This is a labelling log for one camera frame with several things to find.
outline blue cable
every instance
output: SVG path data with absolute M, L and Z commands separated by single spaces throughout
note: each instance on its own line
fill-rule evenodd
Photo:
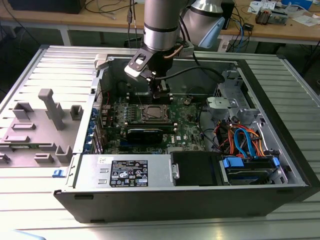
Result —
M 237 49 L 235 51 L 237 53 L 237 52 L 239 52 L 239 50 L 240 50 L 240 48 L 242 46 L 242 42 L 244 40 L 244 29 L 243 29 L 243 27 L 241 26 L 241 23 L 238 20 L 236 20 L 236 19 L 233 19 L 233 20 L 239 25 L 240 30 L 241 30 L 241 40 L 240 40 L 240 43 L 239 43 L 239 45 L 238 45 L 238 47 L 237 47 Z
M 243 156 L 245 158 L 248 157 L 247 154 L 245 153 L 245 151 L 242 150 L 242 148 L 239 146 L 239 143 L 238 143 L 238 133 L 240 131 L 244 132 L 244 135 L 246 137 L 246 141 L 248 143 L 248 149 L 249 149 L 249 153 L 250 153 L 251 157 L 256 157 L 255 149 L 251 145 L 250 134 L 244 128 L 238 128 L 234 133 L 234 144 L 235 144 L 235 147 L 243 154 Z

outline circuit board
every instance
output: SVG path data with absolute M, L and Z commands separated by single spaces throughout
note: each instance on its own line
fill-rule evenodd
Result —
M 205 143 L 196 122 L 198 114 L 198 104 L 186 103 L 185 96 L 173 97 L 170 105 L 128 104 L 125 99 L 119 98 L 111 105 L 108 113 L 104 153 L 168 154 L 172 151 L 204 151 Z M 161 129 L 164 133 L 162 142 L 129 144 L 126 140 L 128 128 L 142 128 L 142 123 L 146 123 L 143 127 L 146 129 Z

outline copper pipe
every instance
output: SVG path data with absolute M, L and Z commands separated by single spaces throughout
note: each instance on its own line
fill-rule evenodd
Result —
M 164 56 L 164 59 L 172 59 L 174 56 L 176 56 L 178 53 L 181 52 L 181 50 L 184 48 L 183 45 L 181 45 L 177 50 L 175 50 L 172 54 L 168 55 L 168 56 Z

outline open computer chassis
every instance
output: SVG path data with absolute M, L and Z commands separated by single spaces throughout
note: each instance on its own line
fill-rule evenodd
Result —
M 54 192 L 77 221 L 264 216 L 319 190 L 244 60 L 204 61 L 224 83 L 195 86 L 183 74 L 155 102 L 146 83 L 117 79 L 127 58 L 115 58 L 93 82 L 67 184 Z

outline motherboard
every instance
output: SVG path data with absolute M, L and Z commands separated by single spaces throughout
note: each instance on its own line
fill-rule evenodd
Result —
M 174 96 L 170 104 L 132 104 L 118 98 L 104 111 L 104 154 L 169 154 L 203 151 L 198 127 L 201 103 Z

